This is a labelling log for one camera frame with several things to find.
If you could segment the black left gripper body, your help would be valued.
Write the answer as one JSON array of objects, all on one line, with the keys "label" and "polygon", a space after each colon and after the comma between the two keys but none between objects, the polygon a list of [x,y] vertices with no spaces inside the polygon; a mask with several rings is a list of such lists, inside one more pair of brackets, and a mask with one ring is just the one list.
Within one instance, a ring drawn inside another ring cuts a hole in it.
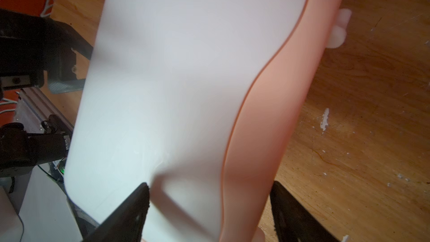
[{"label": "black left gripper body", "polygon": [[1,91],[43,87],[53,94],[81,91],[73,72],[76,54],[93,47],[70,25],[48,17],[1,10]]}]

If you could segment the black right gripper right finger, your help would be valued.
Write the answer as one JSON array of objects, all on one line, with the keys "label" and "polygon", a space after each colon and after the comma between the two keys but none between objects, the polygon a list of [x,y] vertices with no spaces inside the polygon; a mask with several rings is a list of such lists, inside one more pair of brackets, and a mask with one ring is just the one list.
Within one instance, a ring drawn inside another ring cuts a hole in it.
[{"label": "black right gripper right finger", "polygon": [[270,201],[280,242],[338,242],[278,181],[273,183]]}]

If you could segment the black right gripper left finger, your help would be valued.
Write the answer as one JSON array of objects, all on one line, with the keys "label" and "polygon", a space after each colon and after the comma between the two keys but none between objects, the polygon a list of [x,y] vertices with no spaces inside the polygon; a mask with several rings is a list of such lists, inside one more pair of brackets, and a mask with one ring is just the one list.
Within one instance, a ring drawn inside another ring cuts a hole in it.
[{"label": "black right gripper left finger", "polygon": [[140,242],[150,208],[150,189],[141,183],[83,242]]}]

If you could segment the white pink first aid kit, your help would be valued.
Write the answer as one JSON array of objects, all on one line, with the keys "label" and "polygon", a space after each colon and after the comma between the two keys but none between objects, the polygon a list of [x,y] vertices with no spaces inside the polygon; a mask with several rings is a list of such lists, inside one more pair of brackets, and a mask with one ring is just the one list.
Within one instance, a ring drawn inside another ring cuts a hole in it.
[{"label": "white pink first aid kit", "polygon": [[101,223],[141,184],[148,242],[251,242],[342,0],[105,0],[65,172]]}]

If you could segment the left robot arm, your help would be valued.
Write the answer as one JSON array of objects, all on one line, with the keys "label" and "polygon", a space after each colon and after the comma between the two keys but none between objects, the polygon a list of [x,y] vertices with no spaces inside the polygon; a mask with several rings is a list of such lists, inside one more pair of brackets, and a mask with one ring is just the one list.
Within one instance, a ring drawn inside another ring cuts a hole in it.
[{"label": "left robot arm", "polygon": [[[73,72],[76,54],[91,59],[93,47],[70,25],[47,17],[1,10],[1,93],[44,84],[53,94],[81,91],[85,80]],[[21,123],[1,127],[1,177],[28,173],[34,166],[68,154],[72,132],[42,122],[44,133]]]}]

